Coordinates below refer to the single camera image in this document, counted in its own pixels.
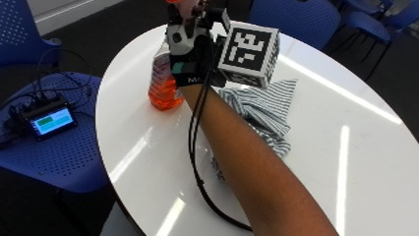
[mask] round table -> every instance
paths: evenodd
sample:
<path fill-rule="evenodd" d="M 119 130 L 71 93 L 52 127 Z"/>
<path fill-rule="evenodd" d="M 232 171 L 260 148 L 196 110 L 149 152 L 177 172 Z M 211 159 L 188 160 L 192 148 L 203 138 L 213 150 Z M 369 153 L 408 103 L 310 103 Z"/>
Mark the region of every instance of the round table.
<path fill-rule="evenodd" d="M 220 25 L 213 33 L 225 34 Z M 188 155 L 188 104 L 165 112 L 149 104 L 152 58 L 164 36 L 165 26 L 136 38 L 104 77 L 96 119 L 107 170 L 147 235 L 252 235 L 225 222 L 201 197 Z M 338 232 L 418 235 L 419 147 L 402 120 L 340 63 L 281 34 L 273 82 L 294 78 L 286 135 L 293 149 L 285 162 Z M 228 185 L 215 177 L 203 133 L 197 162 L 216 204 L 248 222 Z"/>

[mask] chair backrest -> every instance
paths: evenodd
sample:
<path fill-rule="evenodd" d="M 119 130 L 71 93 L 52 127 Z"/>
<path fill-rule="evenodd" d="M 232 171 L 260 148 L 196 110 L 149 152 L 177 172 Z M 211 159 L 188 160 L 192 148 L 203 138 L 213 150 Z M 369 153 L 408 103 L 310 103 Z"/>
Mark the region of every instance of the chair backrest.
<path fill-rule="evenodd" d="M 419 20 L 419 0 L 414 0 L 410 5 L 394 16 L 389 17 L 386 24 L 396 29 L 404 30 L 410 24 Z"/>
<path fill-rule="evenodd" d="M 255 0 L 249 23 L 277 28 L 317 49 L 338 29 L 341 15 L 328 0 Z"/>
<path fill-rule="evenodd" d="M 46 52 L 59 47 L 43 40 L 27 0 L 0 1 L 0 67 L 38 64 Z M 46 56 L 44 64 L 58 64 L 58 53 Z"/>

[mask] orange bottle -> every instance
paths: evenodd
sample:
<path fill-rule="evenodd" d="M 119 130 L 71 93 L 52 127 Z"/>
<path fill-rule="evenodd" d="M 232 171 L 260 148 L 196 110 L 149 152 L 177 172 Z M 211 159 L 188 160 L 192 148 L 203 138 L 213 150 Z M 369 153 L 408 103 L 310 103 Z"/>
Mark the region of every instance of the orange bottle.
<path fill-rule="evenodd" d="M 171 72 L 169 45 L 165 41 L 155 55 L 148 97 L 152 105 L 161 111 L 181 105 L 184 102 L 184 96 L 177 91 Z"/>

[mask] skin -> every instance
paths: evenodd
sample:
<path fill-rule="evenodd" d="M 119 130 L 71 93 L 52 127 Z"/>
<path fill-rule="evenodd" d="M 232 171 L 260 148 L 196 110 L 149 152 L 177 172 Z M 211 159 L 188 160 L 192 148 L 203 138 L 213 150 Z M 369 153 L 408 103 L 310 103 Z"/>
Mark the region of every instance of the skin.
<path fill-rule="evenodd" d="M 181 88 L 191 107 L 196 105 L 201 87 Z M 201 127 L 255 234 L 338 235 L 288 166 L 213 89 Z"/>

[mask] striped cloth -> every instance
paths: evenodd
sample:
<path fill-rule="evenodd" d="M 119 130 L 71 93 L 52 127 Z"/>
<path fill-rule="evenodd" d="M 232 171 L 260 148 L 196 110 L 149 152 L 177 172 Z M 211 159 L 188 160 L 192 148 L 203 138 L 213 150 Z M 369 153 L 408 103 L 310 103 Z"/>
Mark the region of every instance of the striped cloth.
<path fill-rule="evenodd" d="M 297 79 L 282 80 L 260 88 L 224 88 L 220 96 L 237 111 L 241 117 L 276 151 L 278 157 L 292 150 L 292 145 L 284 139 L 290 130 L 288 115 L 292 105 Z M 211 164 L 219 179 L 224 180 L 219 163 L 212 155 Z"/>

